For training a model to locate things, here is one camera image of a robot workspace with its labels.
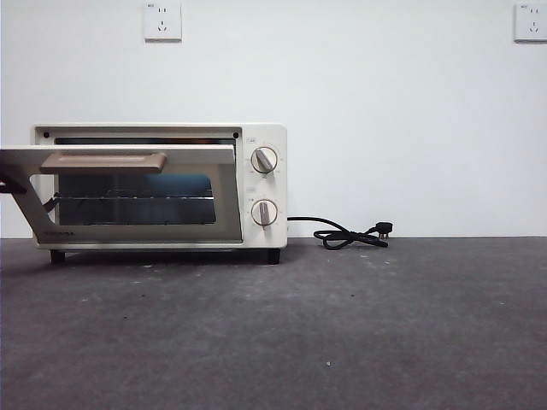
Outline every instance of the control knob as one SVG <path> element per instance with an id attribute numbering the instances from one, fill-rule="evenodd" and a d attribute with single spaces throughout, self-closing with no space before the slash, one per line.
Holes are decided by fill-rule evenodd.
<path id="1" fill-rule="evenodd" d="M 272 225 L 277 219 L 277 207 L 273 202 L 267 199 L 256 202 L 250 213 L 253 220 L 255 220 L 258 225 L 262 226 Z"/>
<path id="2" fill-rule="evenodd" d="M 277 154 L 268 147 L 255 149 L 250 162 L 259 173 L 271 173 L 277 167 Z"/>

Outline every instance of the open oven door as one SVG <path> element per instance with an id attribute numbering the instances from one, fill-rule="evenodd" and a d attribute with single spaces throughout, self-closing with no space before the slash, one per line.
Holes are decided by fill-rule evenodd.
<path id="1" fill-rule="evenodd" d="M 172 249 L 242 242 L 234 147 L 31 145 L 0 150 L 41 248 Z"/>

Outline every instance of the oven leg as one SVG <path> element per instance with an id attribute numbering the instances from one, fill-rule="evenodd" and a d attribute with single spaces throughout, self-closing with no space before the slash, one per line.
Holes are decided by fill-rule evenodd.
<path id="1" fill-rule="evenodd" d="M 65 253 L 60 250 L 50 250 L 51 265 L 63 263 L 65 261 Z"/>
<path id="2" fill-rule="evenodd" d="M 268 249 L 268 263 L 270 265 L 279 264 L 280 255 L 281 255 L 281 249 Z"/>

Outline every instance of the toaster oven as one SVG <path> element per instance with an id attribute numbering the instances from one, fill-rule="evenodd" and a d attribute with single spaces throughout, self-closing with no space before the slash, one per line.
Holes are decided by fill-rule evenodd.
<path id="1" fill-rule="evenodd" d="M 275 124 L 60 124 L 0 150 L 53 263 L 82 250 L 267 249 L 287 242 L 286 129 Z"/>

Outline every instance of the electrical outlet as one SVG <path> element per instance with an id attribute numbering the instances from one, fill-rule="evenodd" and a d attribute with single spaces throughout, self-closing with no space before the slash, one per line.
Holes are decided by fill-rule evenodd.
<path id="1" fill-rule="evenodd" d="M 515 5 L 515 41 L 547 41 L 547 3 Z"/>
<path id="2" fill-rule="evenodd" d="M 178 1 L 160 0 L 144 5 L 146 41 L 181 41 L 182 17 Z"/>

